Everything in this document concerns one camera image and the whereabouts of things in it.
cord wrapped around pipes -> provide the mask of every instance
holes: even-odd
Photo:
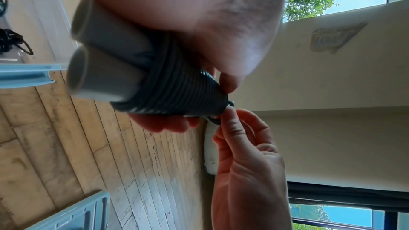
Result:
[[[233,105],[170,33],[135,26],[94,0],[80,2],[72,37],[84,44],[68,68],[72,95],[110,101],[121,112],[204,116],[216,124]]]

black cable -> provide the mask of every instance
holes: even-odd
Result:
[[[9,6],[8,0],[0,0],[0,17],[2,17]],[[33,55],[34,52],[30,45],[24,40],[23,36],[10,29],[0,28],[0,54],[9,52],[13,46],[16,46],[28,55]]]

person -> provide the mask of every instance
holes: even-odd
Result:
[[[151,29],[174,32],[189,57],[233,92],[265,57],[285,0],[97,0]],[[151,132],[186,132],[198,118],[130,115]],[[212,200],[213,228],[291,229],[285,169],[271,131],[253,113],[228,107],[214,142],[220,166]]]

transparent plastic bin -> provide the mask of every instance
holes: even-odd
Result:
[[[0,28],[21,34],[32,48],[28,55],[13,47],[0,55],[0,87],[7,85],[12,71],[67,69],[78,43],[70,36],[70,18],[79,0],[8,0],[9,6],[0,17]]]

beige wall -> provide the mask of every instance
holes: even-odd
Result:
[[[309,50],[320,28],[369,24],[337,53]],[[253,111],[409,105],[409,0],[284,23],[231,95]]]
[[[290,181],[409,191],[409,113],[263,119]]]

